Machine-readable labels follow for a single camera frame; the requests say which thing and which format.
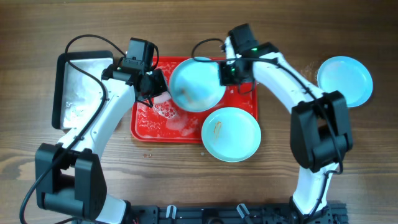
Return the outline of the pink cleaning sponge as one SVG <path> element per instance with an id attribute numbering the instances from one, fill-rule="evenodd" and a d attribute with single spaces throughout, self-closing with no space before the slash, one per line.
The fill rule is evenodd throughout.
<path id="1" fill-rule="evenodd" d="M 170 100 L 172 97 L 169 92 L 163 92 L 161 95 L 154 97 L 153 99 L 153 104 L 161 104 L 164 103 L 168 100 Z"/>

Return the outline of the light blue plate top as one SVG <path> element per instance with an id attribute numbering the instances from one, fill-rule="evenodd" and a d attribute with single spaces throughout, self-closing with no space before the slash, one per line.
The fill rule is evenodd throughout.
<path id="1" fill-rule="evenodd" d="M 184 60 L 174 69 L 169 91 L 179 108 L 199 113 L 217 105 L 226 87 L 220 85 L 218 64 L 198 57 Z"/>

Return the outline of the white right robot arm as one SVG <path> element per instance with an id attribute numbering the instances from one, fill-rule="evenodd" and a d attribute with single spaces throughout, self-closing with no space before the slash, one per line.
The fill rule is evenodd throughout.
<path id="1" fill-rule="evenodd" d="M 327 93 L 306 80 L 280 52 L 248 54 L 219 61 L 222 85 L 265 85 L 290 113 L 290 148 L 300 169 L 290 199 L 302 222 L 326 212 L 326 193 L 333 175 L 343 173 L 343 159 L 353 147 L 344 96 Z"/>

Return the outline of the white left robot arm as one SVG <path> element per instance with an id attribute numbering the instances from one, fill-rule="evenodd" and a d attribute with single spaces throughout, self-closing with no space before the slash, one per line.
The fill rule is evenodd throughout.
<path id="1" fill-rule="evenodd" d="M 113 72 L 99 81 L 99 107 L 58 143 L 35 154 L 37 206 L 93 223 L 135 223 L 130 202 L 108 194 L 101 156 L 127 110 L 167 91 L 160 69 L 133 75 Z"/>

